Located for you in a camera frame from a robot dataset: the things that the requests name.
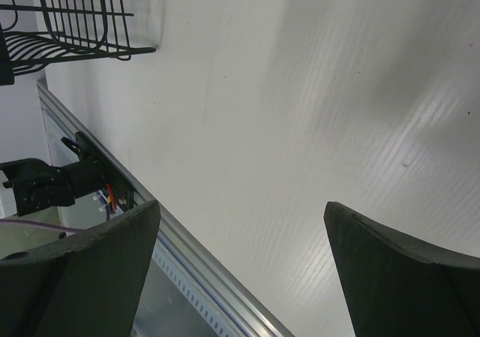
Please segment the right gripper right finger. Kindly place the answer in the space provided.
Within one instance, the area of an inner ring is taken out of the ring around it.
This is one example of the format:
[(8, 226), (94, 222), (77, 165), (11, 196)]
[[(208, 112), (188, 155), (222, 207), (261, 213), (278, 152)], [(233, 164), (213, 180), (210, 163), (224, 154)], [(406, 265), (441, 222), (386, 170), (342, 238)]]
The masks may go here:
[(479, 335), (479, 259), (329, 202), (325, 228), (357, 336)]

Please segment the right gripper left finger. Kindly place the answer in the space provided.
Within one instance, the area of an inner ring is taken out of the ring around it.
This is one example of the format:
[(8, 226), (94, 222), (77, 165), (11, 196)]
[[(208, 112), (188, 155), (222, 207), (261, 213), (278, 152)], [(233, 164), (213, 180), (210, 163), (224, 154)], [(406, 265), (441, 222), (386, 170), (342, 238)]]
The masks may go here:
[(149, 201), (1, 259), (1, 335), (128, 336), (161, 221)]

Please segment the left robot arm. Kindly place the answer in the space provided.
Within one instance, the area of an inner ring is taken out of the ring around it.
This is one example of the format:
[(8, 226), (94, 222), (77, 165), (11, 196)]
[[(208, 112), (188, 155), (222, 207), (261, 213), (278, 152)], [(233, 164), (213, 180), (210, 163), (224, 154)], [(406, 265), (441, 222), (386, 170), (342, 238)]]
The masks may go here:
[(1, 164), (2, 218), (72, 206), (77, 199), (107, 187), (107, 172), (98, 158), (66, 137), (61, 141), (76, 154), (77, 162), (56, 167), (26, 158)]

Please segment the black wire dish rack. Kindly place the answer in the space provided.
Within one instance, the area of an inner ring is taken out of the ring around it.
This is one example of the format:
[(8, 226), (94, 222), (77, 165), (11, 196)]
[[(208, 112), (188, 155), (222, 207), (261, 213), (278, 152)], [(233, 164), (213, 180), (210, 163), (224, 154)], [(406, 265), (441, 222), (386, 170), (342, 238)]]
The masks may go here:
[(49, 65), (154, 53), (134, 41), (132, 0), (17, 0), (1, 4), (1, 84)]

